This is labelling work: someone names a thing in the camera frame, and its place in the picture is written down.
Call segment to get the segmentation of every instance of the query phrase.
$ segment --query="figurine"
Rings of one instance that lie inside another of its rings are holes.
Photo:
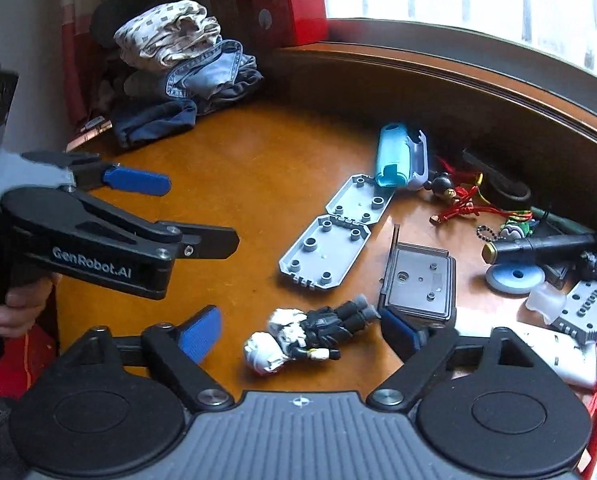
[[[267,332],[255,332],[245,342],[245,361],[259,375],[269,375],[287,361],[337,360],[341,343],[380,318],[363,295],[337,308],[324,306],[308,312],[277,308],[267,322]]]
[[[433,179],[428,180],[423,184],[423,188],[432,191],[435,197],[438,197],[445,202],[453,203],[456,198],[456,192],[454,191],[454,183],[449,173],[438,173]]]
[[[521,238],[525,238],[529,236],[531,233],[532,230],[530,228],[529,221],[518,222],[508,218],[505,224],[501,226],[501,230],[499,231],[498,236],[503,240],[509,240],[512,242],[514,240],[520,240]]]
[[[597,254],[590,251],[582,252],[576,268],[581,272],[582,280],[597,282]]]

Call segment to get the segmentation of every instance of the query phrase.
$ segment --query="black circular pad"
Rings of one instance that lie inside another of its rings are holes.
[[[447,459],[487,476],[571,468],[589,438],[587,410],[555,374],[536,371],[495,365],[439,383],[418,407],[418,428]]]
[[[122,370],[48,378],[10,420],[25,462],[61,478],[117,476],[147,465],[176,442],[183,425],[175,394]]]

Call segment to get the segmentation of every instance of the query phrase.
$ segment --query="red box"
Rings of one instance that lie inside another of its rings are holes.
[[[327,38],[325,0],[252,0],[259,46],[275,48]]]

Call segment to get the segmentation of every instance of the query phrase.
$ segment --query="white bottle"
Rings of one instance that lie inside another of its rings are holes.
[[[567,384],[594,389],[597,381],[596,345],[581,347],[570,336],[554,330],[498,320],[496,316],[467,308],[457,309],[455,328],[461,335],[489,337],[492,329],[498,326],[514,330]]]

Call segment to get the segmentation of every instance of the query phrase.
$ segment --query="plastic toy piece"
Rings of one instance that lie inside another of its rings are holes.
[[[341,284],[370,237],[368,227],[335,215],[318,216],[278,261],[280,272],[310,290]]]
[[[267,322],[267,332],[255,332],[245,342],[245,361],[263,376],[275,374],[287,361],[336,361],[341,358],[341,343],[380,318],[364,295],[338,308],[324,306],[308,312],[277,308]]]
[[[552,326],[582,345],[597,342],[597,282],[578,282]]]
[[[566,300],[565,294],[550,283],[544,282],[531,290],[525,308],[541,314],[545,324],[549,325],[554,323],[565,309]]]
[[[393,307],[408,319],[443,326],[455,316],[456,260],[448,251],[399,242],[394,226],[379,308]]]
[[[545,272],[536,265],[499,264],[487,269],[485,281],[494,290],[521,296],[543,283]]]
[[[379,187],[369,175],[352,175],[325,206],[330,215],[372,225],[379,221],[394,189]]]
[[[428,180],[427,141],[418,132],[412,140],[405,124],[391,123],[381,129],[377,152],[376,182],[381,187],[416,191]]]
[[[556,293],[565,299],[565,294]],[[582,346],[570,336],[554,330],[510,319],[502,320],[480,310],[457,309],[454,329],[462,336],[488,337],[494,327],[500,326],[513,330],[567,384],[594,390],[597,382],[597,352],[594,345]]]

